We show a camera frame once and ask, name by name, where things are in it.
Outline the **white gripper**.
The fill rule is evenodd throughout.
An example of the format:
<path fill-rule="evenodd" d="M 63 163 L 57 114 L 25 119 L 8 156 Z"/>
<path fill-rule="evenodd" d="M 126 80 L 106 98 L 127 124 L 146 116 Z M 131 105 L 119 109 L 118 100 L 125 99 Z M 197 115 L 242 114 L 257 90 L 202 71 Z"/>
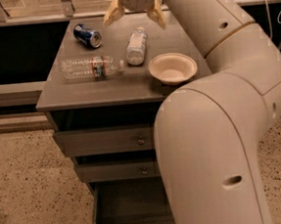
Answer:
<path fill-rule="evenodd" d="M 125 14 L 124 9 L 132 12 L 147 11 L 147 17 L 162 29 L 166 28 L 164 11 L 159 0 L 112 0 L 103 18 L 103 25 L 110 26 Z"/>

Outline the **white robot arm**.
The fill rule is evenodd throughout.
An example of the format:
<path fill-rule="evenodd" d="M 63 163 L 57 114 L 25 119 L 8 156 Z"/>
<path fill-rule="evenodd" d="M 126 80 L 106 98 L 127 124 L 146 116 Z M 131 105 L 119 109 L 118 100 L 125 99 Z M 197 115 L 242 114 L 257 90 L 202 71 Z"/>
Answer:
<path fill-rule="evenodd" d="M 154 145 L 176 224 L 272 224 L 258 142 L 281 115 L 281 53 L 233 0 L 113 0 L 163 23 L 166 5 L 211 72 L 165 98 Z"/>

